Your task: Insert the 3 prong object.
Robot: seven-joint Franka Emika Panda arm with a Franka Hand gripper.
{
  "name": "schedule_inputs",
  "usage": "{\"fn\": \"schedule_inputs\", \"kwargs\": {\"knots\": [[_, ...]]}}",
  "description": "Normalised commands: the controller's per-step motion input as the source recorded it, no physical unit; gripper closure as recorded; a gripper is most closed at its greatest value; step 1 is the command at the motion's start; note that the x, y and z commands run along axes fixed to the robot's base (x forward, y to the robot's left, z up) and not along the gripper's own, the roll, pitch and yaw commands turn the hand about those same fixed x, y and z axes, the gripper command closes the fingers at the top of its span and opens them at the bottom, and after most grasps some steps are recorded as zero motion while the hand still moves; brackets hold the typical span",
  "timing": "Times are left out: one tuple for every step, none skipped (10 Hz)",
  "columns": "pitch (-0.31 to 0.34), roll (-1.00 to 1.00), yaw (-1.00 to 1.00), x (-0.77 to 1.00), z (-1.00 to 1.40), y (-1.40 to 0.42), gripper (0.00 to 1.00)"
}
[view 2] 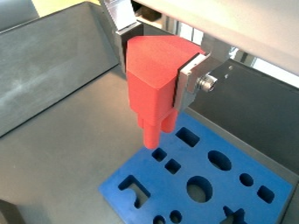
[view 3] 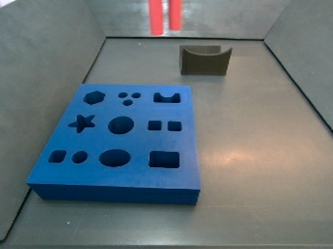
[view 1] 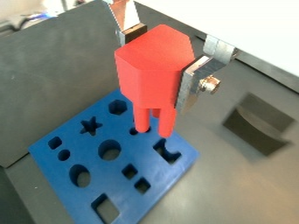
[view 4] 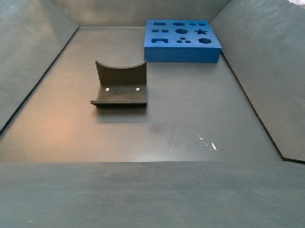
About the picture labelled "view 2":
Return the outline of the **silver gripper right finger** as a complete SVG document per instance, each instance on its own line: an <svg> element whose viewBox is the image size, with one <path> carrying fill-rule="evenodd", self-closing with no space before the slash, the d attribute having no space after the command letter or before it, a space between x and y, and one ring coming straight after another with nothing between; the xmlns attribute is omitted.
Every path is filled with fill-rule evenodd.
<svg viewBox="0 0 299 224"><path fill-rule="evenodd" d="M191 105L199 91L208 93L218 79L211 72L230 59L231 45L212 36L204 36L200 42L204 53L196 53L178 71L172 105L182 112Z"/></svg>

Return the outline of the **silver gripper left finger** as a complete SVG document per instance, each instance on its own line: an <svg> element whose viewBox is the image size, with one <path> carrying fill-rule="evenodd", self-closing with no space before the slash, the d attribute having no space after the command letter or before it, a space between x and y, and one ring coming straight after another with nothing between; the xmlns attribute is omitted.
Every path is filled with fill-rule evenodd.
<svg viewBox="0 0 299 224"><path fill-rule="evenodd" d="M131 0L99 0L107 21L112 29L114 45L122 70L127 63L127 41L143 32Z"/></svg>

